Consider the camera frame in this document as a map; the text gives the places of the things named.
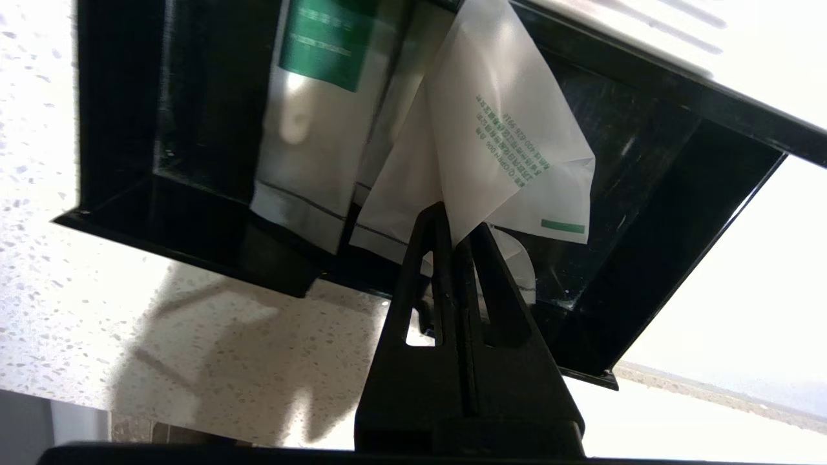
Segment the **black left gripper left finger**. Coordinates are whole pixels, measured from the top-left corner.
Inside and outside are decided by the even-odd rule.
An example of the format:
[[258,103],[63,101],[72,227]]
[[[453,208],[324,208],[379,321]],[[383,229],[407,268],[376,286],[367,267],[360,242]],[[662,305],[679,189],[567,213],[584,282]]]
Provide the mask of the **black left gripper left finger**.
[[[463,414],[453,247],[445,206],[438,202],[423,209],[413,229],[355,412],[357,448],[432,448],[439,424]],[[426,253],[432,253],[432,314],[437,333],[431,348],[406,342]]]

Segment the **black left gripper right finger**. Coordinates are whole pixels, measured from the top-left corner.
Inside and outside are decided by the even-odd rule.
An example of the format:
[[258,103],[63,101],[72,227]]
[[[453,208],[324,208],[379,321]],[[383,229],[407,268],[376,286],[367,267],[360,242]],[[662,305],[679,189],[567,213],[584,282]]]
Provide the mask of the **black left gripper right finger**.
[[453,277],[472,412],[585,429],[487,225],[478,225],[457,246]]

